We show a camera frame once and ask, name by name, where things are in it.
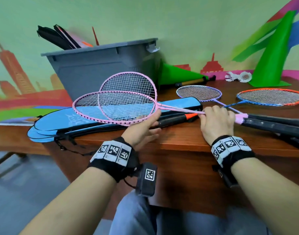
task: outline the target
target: left hand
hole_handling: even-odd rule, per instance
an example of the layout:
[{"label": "left hand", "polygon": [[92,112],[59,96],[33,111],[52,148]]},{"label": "left hand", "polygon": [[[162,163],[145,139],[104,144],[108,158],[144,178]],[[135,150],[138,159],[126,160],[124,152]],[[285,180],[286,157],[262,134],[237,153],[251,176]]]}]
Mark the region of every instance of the left hand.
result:
[{"label": "left hand", "polygon": [[135,151],[139,151],[145,144],[159,137],[161,128],[149,129],[158,125],[158,119],[161,115],[160,110],[156,110],[148,119],[143,122],[129,126],[121,137],[129,143]]}]

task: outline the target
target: floor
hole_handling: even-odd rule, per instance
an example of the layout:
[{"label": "floor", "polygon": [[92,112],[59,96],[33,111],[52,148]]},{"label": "floor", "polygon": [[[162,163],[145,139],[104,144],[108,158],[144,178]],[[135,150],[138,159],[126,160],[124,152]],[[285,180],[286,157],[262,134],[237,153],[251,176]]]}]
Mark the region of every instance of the floor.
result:
[{"label": "floor", "polygon": [[[18,234],[68,185],[50,156],[11,156],[0,165],[0,235]],[[102,220],[94,235],[107,235],[111,222]]]}]

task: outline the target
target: hand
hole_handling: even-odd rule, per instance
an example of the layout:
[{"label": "hand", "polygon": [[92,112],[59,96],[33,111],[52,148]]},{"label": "hand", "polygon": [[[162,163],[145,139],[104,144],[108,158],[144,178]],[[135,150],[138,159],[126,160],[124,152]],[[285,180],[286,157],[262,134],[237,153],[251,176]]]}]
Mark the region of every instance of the hand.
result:
[{"label": "hand", "polygon": [[158,125],[158,119],[161,115],[160,110],[156,110],[148,119],[143,122],[129,126],[121,137],[129,143],[134,150],[139,151],[145,144],[159,137],[161,128],[149,129]]},{"label": "hand", "polygon": [[233,136],[235,114],[219,106],[206,107],[205,114],[198,115],[201,119],[201,131],[209,145],[222,135]]}]

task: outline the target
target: cable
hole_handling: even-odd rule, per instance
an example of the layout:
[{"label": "cable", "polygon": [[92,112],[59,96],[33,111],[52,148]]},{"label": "cable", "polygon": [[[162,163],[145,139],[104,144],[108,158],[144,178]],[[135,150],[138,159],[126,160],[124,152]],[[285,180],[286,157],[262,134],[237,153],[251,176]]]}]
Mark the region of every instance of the cable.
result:
[{"label": "cable", "polygon": [[130,185],[130,184],[126,181],[126,179],[124,179],[124,182],[125,182],[128,186],[132,187],[133,189],[136,188],[135,186]]}]

